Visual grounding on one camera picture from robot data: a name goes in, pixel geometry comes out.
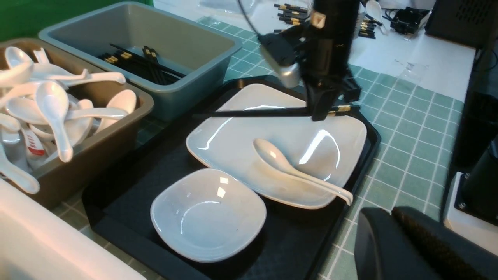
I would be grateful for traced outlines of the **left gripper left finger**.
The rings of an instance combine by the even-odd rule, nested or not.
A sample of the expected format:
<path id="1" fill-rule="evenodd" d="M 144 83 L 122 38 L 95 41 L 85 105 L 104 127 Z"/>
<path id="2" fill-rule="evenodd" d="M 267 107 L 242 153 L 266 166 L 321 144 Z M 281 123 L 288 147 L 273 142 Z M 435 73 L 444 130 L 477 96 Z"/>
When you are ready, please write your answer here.
<path id="1" fill-rule="evenodd" d="M 432 269 L 381 208 L 359 213 L 354 262 L 359 280 L 431 280 Z"/>

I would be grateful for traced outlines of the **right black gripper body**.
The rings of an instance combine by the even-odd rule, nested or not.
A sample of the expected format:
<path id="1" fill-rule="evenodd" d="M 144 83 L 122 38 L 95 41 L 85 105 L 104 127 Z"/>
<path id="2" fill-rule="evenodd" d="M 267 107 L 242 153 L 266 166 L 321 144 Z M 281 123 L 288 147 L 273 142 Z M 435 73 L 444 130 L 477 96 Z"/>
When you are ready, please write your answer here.
<path id="1" fill-rule="evenodd" d="M 358 18 L 358 0 L 315 0 L 304 29 L 305 60 L 302 77 L 309 92 L 311 118 L 318 122 L 329 114 L 335 101 L 359 100 L 361 87 L 348 61 Z"/>

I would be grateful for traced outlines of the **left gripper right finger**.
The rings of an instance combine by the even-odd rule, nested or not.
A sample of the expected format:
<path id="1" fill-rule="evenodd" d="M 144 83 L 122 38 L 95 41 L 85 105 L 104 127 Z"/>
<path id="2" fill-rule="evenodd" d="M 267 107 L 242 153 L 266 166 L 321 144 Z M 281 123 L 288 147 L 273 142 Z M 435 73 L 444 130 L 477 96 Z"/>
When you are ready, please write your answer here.
<path id="1" fill-rule="evenodd" d="M 497 256 L 409 207 L 391 214 L 422 257 L 444 280 L 496 280 Z"/>

